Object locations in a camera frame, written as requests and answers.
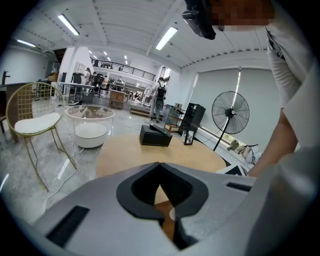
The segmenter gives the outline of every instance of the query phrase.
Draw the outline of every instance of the black railing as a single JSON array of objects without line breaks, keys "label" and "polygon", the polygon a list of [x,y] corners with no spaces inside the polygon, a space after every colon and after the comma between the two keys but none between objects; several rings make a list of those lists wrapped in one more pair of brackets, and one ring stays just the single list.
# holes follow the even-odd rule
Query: black railing
[{"label": "black railing", "polygon": [[155,74],[151,74],[151,73],[143,71],[141,69],[134,68],[132,66],[119,64],[116,62],[111,62],[111,61],[101,60],[101,59],[91,59],[91,62],[94,67],[121,71],[124,73],[136,75],[138,77],[145,78],[145,79],[148,79],[151,81],[153,81],[156,77]]}]

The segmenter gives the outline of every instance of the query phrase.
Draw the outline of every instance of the white round cushion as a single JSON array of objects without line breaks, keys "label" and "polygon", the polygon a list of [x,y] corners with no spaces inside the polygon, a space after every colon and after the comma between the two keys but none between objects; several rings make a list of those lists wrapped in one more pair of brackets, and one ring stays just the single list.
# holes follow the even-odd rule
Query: white round cushion
[{"label": "white round cushion", "polygon": [[76,142],[82,148],[94,148],[103,144],[107,138],[107,128],[96,122],[86,122],[75,129]]},{"label": "white round cushion", "polygon": [[24,119],[15,123],[14,129],[21,134],[35,134],[53,126],[60,118],[56,112],[40,117]]}]

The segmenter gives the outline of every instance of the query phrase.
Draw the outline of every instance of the person's arm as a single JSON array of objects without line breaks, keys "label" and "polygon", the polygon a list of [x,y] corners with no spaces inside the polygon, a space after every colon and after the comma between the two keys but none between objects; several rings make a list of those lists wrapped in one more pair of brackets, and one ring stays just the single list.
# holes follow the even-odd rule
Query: person's arm
[{"label": "person's arm", "polygon": [[249,171],[249,176],[258,177],[265,167],[277,163],[284,155],[294,152],[297,143],[296,135],[281,108],[280,118],[271,139],[259,161]]}]

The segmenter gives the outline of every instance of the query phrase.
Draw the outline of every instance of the fan grille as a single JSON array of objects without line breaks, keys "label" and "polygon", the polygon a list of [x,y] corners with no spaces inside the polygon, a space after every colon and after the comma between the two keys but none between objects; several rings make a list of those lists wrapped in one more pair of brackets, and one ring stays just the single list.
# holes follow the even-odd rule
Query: fan grille
[{"label": "fan grille", "polygon": [[248,103],[241,94],[235,91],[223,92],[214,100],[212,105],[212,118],[215,125],[221,131],[224,130],[227,123],[228,117],[226,116],[226,110],[229,109],[233,109],[235,115],[230,118],[225,133],[240,133],[249,121],[250,111]]}]

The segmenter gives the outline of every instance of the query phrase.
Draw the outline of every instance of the black stand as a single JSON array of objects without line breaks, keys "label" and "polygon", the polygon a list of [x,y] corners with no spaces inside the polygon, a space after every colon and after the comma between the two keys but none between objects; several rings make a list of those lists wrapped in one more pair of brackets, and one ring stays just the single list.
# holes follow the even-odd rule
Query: black stand
[{"label": "black stand", "polygon": [[226,125],[225,125],[225,127],[224,127],[224,129],[223,129],[223,132],[222,132],[222,134],[221,134],[218,142],[215,144],[215,147],[214,147],[213,151],[216,151],[216,148],[218,147],[218,145],[219,145],[219,143],[220,143],[220,141],[221,141],[221,139],[222,139],[222,136],[225,134],[225,131],[226,131],[228,125],[229,125],[229,122],[230,122],[230,118],[228,117],[228,121],[226,122]]}]

